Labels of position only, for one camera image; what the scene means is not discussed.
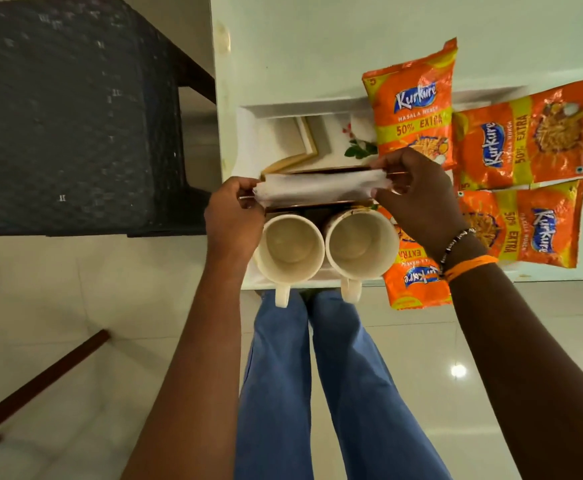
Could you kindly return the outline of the person's left hand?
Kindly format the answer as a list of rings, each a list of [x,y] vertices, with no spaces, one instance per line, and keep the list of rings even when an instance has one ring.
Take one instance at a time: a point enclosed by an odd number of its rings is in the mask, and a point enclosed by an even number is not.
[[[204,212],[207,234],[206,268],[245,269],[261,241],[264,211],[236,209],[236,177],[211,195]]]

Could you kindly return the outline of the person's right hand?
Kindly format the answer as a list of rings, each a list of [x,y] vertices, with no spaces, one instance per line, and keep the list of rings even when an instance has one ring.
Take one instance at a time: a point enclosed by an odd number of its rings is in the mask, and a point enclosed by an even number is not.
[[[411,173],[407,193],[377,202],[429,257],[440,261],[453,238],[468,226],[452,181],[439,164],[415,151]]]

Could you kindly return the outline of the white cloth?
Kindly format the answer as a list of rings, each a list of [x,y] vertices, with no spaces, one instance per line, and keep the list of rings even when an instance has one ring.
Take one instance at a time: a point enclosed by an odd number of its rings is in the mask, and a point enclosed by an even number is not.
[[[365,201],[373,189],[389,189],[392,181],[382,169],[337,173],[270,174],[253,189],[265,209],[307,207]]]

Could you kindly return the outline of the person's right forearm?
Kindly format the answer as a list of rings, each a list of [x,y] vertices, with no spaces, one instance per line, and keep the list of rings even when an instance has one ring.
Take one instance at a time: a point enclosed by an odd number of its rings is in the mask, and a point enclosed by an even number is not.
[[[486,255],[453,238],[445,271]],[[457,319],[522,480],[583,480],[583,370],[497,264],[449,282]]]

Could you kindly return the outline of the person's left forearm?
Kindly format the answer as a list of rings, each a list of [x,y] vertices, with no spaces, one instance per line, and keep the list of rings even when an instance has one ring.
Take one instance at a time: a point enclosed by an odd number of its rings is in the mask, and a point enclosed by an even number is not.
[[[248,258],[208,257],[165,379],[120,480],[232,480],[239,295]]]

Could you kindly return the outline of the white floral tray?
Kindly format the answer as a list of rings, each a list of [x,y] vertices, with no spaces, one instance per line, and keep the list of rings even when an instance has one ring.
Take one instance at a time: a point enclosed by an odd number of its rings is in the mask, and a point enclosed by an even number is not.
[[[234,122],[233,149],[222,149],[223,178],[345,168],[377,155],[365,97],[242,105]]]

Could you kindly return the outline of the orange snack packet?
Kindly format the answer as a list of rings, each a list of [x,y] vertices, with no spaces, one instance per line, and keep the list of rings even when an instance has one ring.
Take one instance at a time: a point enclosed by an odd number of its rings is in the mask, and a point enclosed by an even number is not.
[[[452,304],[448,284],[440,278],[435,261],[396,224],[386,209],[378,206],[377,210],[390,220],[399,238],[399,252],[383,274],[391,307],[409,310]]]
[[[420,59],[362,75],[380,156],[411,148],[444,170],[454,166],[452,80],[457,39]]]
[[[583,178],[583,80],[455,112],[452,123],[460,191]]]
[[[573,269],[583,208],[583,179],[531,189],[461,191],[468,225],[491,256]]]

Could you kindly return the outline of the dark copper-rimmed tray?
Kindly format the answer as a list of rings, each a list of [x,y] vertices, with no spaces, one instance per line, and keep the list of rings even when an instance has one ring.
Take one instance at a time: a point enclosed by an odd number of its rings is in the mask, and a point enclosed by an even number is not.
[[[279,174],[297,174],[297,173],[337,173],[344,171],[355,171],[370,169],[369,166],[350,166],[350,167],[340,167],[340,168],[324,168],[324,169],[313,169],[307,171],[294,171],[290,173],[279,173]],[[262,182],[265,180],[267,175],[263,176]],[[338,212],[357,209],[357,208],[367,208],[372,210],[377,210],[380,206],[372,197],[369,200],[357,201],[357,202],[343,202],[343,203],[333,203],[328,205],[313,205],[307,207],[287,207],[281,209],[265,209],[268,217],[274,217],[278,214],[298,214],[302,217],[307,217],[313,221],[323,221],[327,217],[337,214]]]

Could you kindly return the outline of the cream ceramic mug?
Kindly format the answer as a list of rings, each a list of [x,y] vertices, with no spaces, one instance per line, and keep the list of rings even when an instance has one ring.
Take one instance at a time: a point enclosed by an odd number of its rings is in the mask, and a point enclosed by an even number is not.
[[[275,306],[286,308],[294,285],[314,278],[326,257],[326,245],[309,219],[284,214],[269,219],[253,258],[260,273],[274,285]]]
[[[324,227],[326,258],[340,275],[345,302],[356,304],[363,282],[382,276],[399,254],[399,235],[391,221],[367,208],[349,209]]]

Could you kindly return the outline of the orange wristband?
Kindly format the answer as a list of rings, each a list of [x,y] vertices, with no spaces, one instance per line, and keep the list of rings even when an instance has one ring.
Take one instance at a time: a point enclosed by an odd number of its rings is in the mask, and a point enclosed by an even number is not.
[[[497,259],[496,257],[492,257],[490,255],[482,255],[479,257],[464,260],[456,264],[449,270],[445,271],[442,274],[442,277],[446,282],[449,283],[458,278],[459,276],[463,275],[464,273],[471,271],[472,269],[498,263],[499,259]]]

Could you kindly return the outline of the black wicker chair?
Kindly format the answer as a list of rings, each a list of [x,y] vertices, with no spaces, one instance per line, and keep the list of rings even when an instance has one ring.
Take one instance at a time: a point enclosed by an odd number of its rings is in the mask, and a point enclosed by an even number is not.
[[[123,0],[0,0],[0,236],[205,235],[180,88],[216,104]]]

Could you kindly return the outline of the person's blue jeans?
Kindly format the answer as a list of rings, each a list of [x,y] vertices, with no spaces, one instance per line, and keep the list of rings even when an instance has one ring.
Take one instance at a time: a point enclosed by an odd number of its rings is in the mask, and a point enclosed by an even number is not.
[[[348,480],[452,480],[400,397],[355,306],[339,290],[286,308],[260,292],[239,396],[234,480],[313,480],[313,348]]]

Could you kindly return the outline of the brown wooden stick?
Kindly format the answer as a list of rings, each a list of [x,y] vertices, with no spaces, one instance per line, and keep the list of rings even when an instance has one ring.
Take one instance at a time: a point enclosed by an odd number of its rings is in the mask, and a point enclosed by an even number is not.
[[[0,426],[111,340],[102,329],[0,401]],[[0,443],[4,437],[0,434]]]

